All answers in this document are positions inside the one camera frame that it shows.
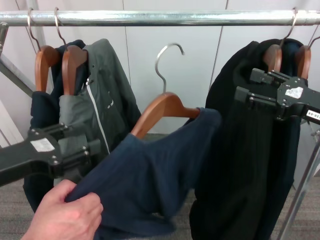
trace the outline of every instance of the hand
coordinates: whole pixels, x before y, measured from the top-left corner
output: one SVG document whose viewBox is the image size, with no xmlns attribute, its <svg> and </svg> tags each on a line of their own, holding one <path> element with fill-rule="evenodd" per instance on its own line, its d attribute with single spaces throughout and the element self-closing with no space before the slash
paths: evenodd
<svg viewBox="0 0 320 240">
<path fill-rule="evenodd" d="M 66 203 L 75 186 L 63 180 L 44 196 L 22 240 L 93 240 L 103 206 L 95 193 Z"/>
</svg>

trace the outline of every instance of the dark green jacket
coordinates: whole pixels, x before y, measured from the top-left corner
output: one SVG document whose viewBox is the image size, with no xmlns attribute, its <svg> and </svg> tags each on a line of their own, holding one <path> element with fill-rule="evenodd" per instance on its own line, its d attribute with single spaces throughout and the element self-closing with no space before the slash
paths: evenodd
<svg viewBox="0 0 320 240">
<path fill-rule="evenodd" d="M 107 39 L 83 48 L 88 52 L 89 77 L 78 95 L 60 97 L 60 119 L 67 126 L 84 123 L 91 136 L 61 140 L 63 153 L 71 153 L 86 142 L 100 139 L 101 153 L 96 163 L 106 157 L 125 138 L 141 113 L 115 50 Z M 82 169 L 82 174 L 91 168 Z"/>
</svg>

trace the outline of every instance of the garment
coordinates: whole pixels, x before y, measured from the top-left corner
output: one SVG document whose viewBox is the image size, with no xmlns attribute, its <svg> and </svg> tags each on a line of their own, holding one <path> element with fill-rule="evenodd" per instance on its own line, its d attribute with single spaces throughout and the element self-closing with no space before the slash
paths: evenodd
<svg viewBox="0 0 320 240">
<path fill-rule="evenodd" d="M 67 44 L 78 46 L 83 49 L 85 46 L 82 40 L 76 40 Z M 45 128 L 59 123 L 60 107 L 59 97 L 63 95 L 64 87 L 62 80 L 62 58 L 65 46 L 62 45 L 56 50 L 59 52 L 60 61 L 51 67 L 53 78 L 53 90 L 51 94 L 42 91 L 35 91 L 32 94 L 30 128 Z M 81 90 L 81 86 L 88 77 L 88 67 L 86 64 L 77 68 L 75 93 Z M 54 180 L 47 175 L 34 174 L 24 178 L 23 190 L 34 212 L 36 212 L 44 195 L 54 186 Z"/>
<path fill-rule="evenodd" d="M 66 125 L 84 123 L 92 132 L 90 136 L 76 136 L 59 141 L 62 153 L 81 149 L 88 141 L 100 139 L 101 152 L 96 165 L 106 157 L 136 125 L 141 113 L 136 104 L 126 74 L 115 50 L 107 39 L 85 46 L 88 52 L 90 76 L 88 84 L 78 95 L 60 97 L 60 122 Z M 91 166 L 66 178 L 78 182 Z"/>
<path fill-rule="evenodd" d="M 291 77 L 297 76 L 298 66 L 295 54 L 301 46 L 301 42 L 293 39 L 287 39 L 284 42 L 280 70 L 282 73 Z M 273 122 L 266 199 L 254 240 L 270 238 L 294 183 L 300 123 L 299 117 L 292 117 L 284 122 Z"/>
<path fill-rule="evenodd" d="M 66 202 L 99 195 L 104 211 L 96 240 L 173 232 L 171 218 L 194 188 L 221 120 L 217 111 L 201 108 L 196 119 L 160 140 L 144 142 L 128 134 Z"/>
<path fill-rule="evenodd" d="M 212 145 L 210 160 L 203 165 L 195 188 L 196 201 L 189 215 L 194 240 L 252 240 L 261 223 L 273 229 L 272 221 L 277 220 L 283 196 L 288 194 L 286 184 L 291 175 L 282 178 L 279 170 L 290 166 L 294 173 L 294 148 L 300 126 L 292 119 L 279 123 L 263 109 L 250 110 L 234 100 L 237 86 L 276 97 L 276 87 L 250 82 L 253 68 L 268 70 L 262 59 L 273 44 L 280 44 L 280 40 L 251 42 L 239 50 L 210 88 L 205 106 L 218 110 L 224 122 L 219 141 Z M 286 135 L 288 132 L 292 132 L 291 138 Z"/>
</svg>

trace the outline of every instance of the finger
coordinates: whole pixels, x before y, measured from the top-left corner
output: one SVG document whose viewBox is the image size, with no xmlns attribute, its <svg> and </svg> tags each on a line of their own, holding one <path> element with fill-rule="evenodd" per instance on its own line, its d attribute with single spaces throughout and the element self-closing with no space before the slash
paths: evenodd
<svg viewBox="0 0 320 240">
<path fill-rule="evenodd" d="M 91 212 L 101 204 L 100 197 L 93 192 L 90 192 L 88 195 L 79 198 L 75 201 L 75 203 L 80 203 L 81 208 L 85 213 Z"/>
<path fill-rule="evenodd" d="M 64 203 L 66 196 L 76 187 L 70 180 L 62 180 L 57 186 L 52 188 L 46 195 L 46 201 L 51 203 Z"/>
<path fill-rule="evenodd" d="M 101 215 L 102 211 L 104 210 L 104 207 L 100 203 L 98 207 L 93 209 L 91 212 L 88 213 L 88 217 L 92 220 L 95 220 L 98 216 Z"/>
<path fill-rule="evenodd" d="M 98 227 L 101 224 L 102 217 L 99 215 L 93 222 L 93 224 L 89 228 L 89 236 L 94 236 Z"/>
</svg>

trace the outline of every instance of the clothing rack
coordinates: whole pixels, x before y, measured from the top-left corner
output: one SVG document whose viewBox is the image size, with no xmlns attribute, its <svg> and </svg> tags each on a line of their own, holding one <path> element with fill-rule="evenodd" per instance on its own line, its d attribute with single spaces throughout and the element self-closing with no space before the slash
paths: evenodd
<svg viewBox="0 0 320 240">
<path fill-rule="evenodd" d="M 61 26 L 291 26 L 295 17 L 292 10 L 270 11 L 58 11 Z M 30 14 L 31 26 L 55 26 L 54 11 Z M 320 11 L 299 10 L 296 26 L 320 25 Z M 9 27 L 28 26 L 28 11 L 0 12 L 0 54 Z M 27 95 L 34 85 L 5 56 L 0 57 L 0 71 Z M 282 225 L 278 240 L 288 237 L 290 227 L 307 192 L 308 184 L 320 164 L 320 141 L 317 142 L 294 199 Z"/>
<path fill-rule="evenodd" d="M 58 11 L 62 26 L 290 26 L 295 12 L 270 11 Z M 54 11 L 32 11 L 32 26 L 55 26 Z M 0 23 L 27 26 L 28 11 L 0 12 Z M 296 26 L 319 25 L 320 11 L 299 10 Z"/>
</svg>

